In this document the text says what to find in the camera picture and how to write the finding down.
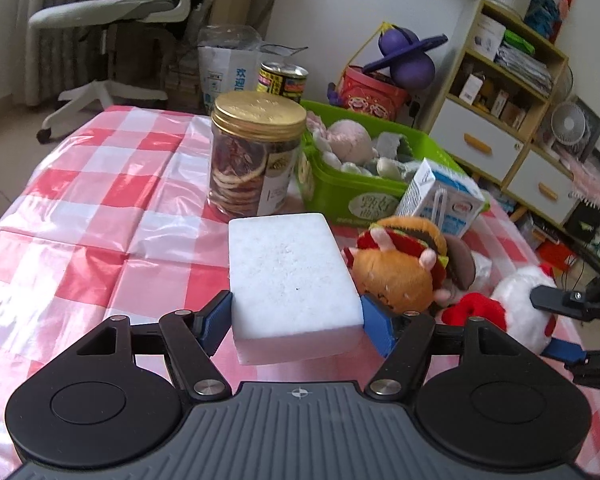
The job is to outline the pink round plush ball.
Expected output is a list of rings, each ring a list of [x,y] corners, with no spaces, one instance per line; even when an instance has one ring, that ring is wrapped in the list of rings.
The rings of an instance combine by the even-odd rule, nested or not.
[[[367,130],[351,119],[340,119],[326,130],[326,141],[342,162],[366,164],[375,157],[372,138]]]

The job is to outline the hamburger plush toy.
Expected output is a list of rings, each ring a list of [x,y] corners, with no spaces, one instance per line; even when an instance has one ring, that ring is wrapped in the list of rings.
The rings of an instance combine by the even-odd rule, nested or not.
[[[464,240],[420,217],[381,219],[342,254],[358,293],[395,314],[446,306],[478,274]]]

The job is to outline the yellow black tin can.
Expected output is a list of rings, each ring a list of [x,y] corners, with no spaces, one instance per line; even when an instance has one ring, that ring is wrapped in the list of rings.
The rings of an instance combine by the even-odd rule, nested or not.
[[[262,62],[258,73],[259,92],[283,96],[299,103],[302,99],[309,72],[299,66],[283,62]]]

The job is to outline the red white plush toy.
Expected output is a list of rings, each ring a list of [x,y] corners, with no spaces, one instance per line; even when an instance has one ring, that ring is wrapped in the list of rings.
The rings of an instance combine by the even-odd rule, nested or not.
[[[456,304],[446,307],[440,321],[449,326],[464,326],[473,316],[490,321],[535,354],[550,344],[557,316],[535,309],[531,292],[535,287],[555,287],[554,272],[547,263],[523,266],[503,278],[490,296],[468,292]]]

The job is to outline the green plastic storage bin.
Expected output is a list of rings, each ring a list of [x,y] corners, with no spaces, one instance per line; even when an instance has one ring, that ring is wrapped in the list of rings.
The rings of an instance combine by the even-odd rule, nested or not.
[[[340,119],[351,119],[372,138],[383,132],[400,134],[414,159],[426,158],[458,174],[465,173],[436,141],[419,130],[310,100],[303,100],[301,105],[327,127]],[[407,190],[403,182],[346,174],[327,165],[309,131],[301,139],[296,175],[306,210],[320,212],[332,223],[356,228],[365,228],[370,222],[393,214]]]

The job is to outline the red white checkered tablecloth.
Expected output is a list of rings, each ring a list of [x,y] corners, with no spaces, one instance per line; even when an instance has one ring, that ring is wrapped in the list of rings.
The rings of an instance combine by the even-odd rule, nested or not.
[[[234,388],[179,394],[198,372],[179,310],[228,285],[227,226],[206,204],[211,122],[114,106],[36,168],[0,220],[1,479],[482,479],[361,385],[361,339],[265,376],[223,339]]]

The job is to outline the white desk fan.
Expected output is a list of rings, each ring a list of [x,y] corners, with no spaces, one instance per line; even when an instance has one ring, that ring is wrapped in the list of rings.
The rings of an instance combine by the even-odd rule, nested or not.
[[[555,106],[550,115],[550,130],[555,139],[562,145],[577,145],[586,133],[585,116],[573,102],[561,102]]]

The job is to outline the wooden white shelf cabinet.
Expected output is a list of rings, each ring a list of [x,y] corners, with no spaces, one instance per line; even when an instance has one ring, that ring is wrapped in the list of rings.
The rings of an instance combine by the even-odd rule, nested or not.
[[[533,48],[542,90],[498,57],[509,32]],[[561,228],[577,207],[573,174],[550,151],[550,118],[568,58],[515,14],[477,0],[460,14],[417,125],[477,177]]]

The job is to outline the white blue cardboard box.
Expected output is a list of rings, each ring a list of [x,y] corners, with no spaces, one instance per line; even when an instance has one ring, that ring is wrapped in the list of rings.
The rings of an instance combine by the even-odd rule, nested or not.
[[[202,102],[208,113],[222,93],[256,90],[262,62],[287,62],[306,50],[265,42],[248,25],[204,26],[197,48]]]

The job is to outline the white blue milk carton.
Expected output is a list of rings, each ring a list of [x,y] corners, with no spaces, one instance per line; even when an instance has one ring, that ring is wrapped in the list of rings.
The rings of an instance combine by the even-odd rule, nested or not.
[[[485,210],[486,198],[474,180],[424,158],[394,214],[424,218],[443,234],[463,237]]]

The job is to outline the grey white office chair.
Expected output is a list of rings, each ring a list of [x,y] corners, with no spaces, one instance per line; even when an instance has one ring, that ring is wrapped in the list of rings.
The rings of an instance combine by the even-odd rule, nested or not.
[[[57,139],[53,128],[84,110],[93,102],[106,108],[114,105],[114,99],[127,101],[166,102],[166,92],[158,89],[134,87],[122,84],[110,77],[109,63],[112,54],[108,48],[109,29],[121,23],[170,24],[188,18],[190,0],[83,0],[35,12],[29,25],[35,29],[84,28],[99,32],[99,52],[96,58],[95,79],[58,96],[59,107],[42,122],[36,134],[41,144],[50,144]]]

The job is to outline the gold lid snack jar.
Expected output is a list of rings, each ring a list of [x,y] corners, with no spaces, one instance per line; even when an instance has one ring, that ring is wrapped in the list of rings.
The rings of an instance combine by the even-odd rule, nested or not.
[[[284,206],[306,110],[257,91],[220,94],[211,112],[209,203],[225,217],[262,217]]]

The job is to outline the purple balance ball toy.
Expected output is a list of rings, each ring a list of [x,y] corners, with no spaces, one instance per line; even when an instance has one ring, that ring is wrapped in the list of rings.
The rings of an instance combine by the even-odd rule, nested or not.
[[[446,35],[419,39],[411,29],[390,25],[377,41],[381,59],[364,65],[362,73],[371,75],[388,68],[391,80],[399,88],[424,90],[436,76],[436,66],[428,52],[448,41]]]

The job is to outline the white foam sponge block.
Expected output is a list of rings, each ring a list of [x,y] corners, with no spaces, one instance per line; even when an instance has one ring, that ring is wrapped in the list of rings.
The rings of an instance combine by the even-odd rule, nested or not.
[[[242,365],[338,356],[362,339],[361,298],[322,214],[230,221],[228,261]]]

